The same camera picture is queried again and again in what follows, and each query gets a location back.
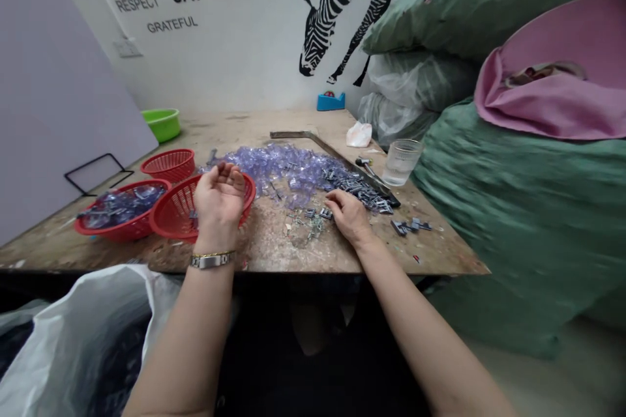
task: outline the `green plastic basin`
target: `green plastic basin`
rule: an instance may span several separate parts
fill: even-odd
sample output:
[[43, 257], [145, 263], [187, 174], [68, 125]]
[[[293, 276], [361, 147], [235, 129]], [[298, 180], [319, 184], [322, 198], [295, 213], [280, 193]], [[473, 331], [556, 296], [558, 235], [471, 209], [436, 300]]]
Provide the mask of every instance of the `green plastic basin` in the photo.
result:
[[173, 139], [181, 133], [178, 109], [150, 109], [142, 111], [143, 118], [150, 126], [159, 143]]

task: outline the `drinking glass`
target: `drinking glass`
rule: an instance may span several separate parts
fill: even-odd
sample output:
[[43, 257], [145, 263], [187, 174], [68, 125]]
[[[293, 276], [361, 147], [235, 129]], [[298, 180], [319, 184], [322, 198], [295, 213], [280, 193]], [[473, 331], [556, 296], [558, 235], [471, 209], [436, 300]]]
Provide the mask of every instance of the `drinking glass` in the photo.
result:
[[389, 147], [383, 182], [388, 186], [403, 186], [417, 165], [424, 145], [417, 140], [396, 140]]

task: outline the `hand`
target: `hand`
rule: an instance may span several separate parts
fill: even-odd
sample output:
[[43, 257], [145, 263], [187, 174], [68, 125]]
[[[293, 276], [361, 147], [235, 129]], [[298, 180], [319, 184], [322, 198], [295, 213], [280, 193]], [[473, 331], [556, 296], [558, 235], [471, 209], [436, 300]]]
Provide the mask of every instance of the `hand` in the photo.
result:
[[363, 203], [339, 189], [326, 194], [325, 205], [333, 212], [339, 231], [356, 249], [376, 237]]
[[197, 244], [203, 249], [234, 249], [245, 188], [239, 167], [232, 163], [221, 162], [200, 178], [194, 201], [198, 213]]

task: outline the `pink bag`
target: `pink bag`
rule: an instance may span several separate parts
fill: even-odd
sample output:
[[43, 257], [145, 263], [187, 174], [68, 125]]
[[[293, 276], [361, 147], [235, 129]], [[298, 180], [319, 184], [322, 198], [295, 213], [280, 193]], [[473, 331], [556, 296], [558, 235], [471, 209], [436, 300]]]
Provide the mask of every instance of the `pink bag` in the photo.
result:
[[626, 137], [626, 0], [575, 0], [535, 18], [484, 62], [479, 115], [557, 139]]

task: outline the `worn table surface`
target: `worn table surface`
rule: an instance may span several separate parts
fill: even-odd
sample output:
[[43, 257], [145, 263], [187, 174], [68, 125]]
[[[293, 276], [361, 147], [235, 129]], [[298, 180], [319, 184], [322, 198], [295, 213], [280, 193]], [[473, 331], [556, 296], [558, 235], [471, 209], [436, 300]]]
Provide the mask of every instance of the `worn table surface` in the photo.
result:
[[[294, 110], [213, 115], [181, 113], [181, 135], [161, 145], [155, 153], [191, 148], [196, 152], [196, 164], [203, 164], [212, 147], [218, 148], [220, 156], [240, 146], [265, 146], [270, 142], [269, 132], [273, 130], [312, 130], [351, 161], [358, 156], [372, 158], [374, 171], [381, 175], [386, 155], [374, 142], [367, 149], [346, 146], [346, 131], [354, 122], [347, 111]], [[274, 140], [279, 141], [321, 151], [308, 139]], [[372, 149], [379, 152], [368, 152]], [[148, 179], [147, 175], [139, 171], [140, 164], [141, 161], [130, 167], [135, 170], [135, 174], [122, 184]], [[95, 192], [106, 190], [115, 177], [110, 181]], [[393, 192], [402, 206], [392, 216], [370, 216], [370, 223], [407, 273], [453, 276], [489, 273], [469, 246], [410, 181], [401, 188], [394, 188]], [[323, 198], [324, 193], [318, 193], [309, 206], [319, 210], [323, 206]], [[140, 259], [156, 271], [185, 270], [192, 251], [190, 244], [157, 235], [116, 244], [105, 238], [85, 237], [75, 232], [74, 216], [92, 200], [78, 199], [0, 248], [0, 270], [85, 271], [123, 264], [132, 258]], [[308, 240], [309, 227], [294, 223], [288, 217], [290, 213], [293, 214], [268, 197], [261, 197], [254, 202], [248, 221], [240, 230], [240, 268], [246, 265], [251, 272], [361, 272], [355, 252], [333, 222], [324, 221], [325, 229], [320, 237]], [[420, 230], [417, 234], [408, 233], [404, 238], [399, 237], [390, 220], [411, 220], [412, 217], [430, 222], [433, 230]], [[414, 255], [419, 256], [420, 264], [415, 261]]]

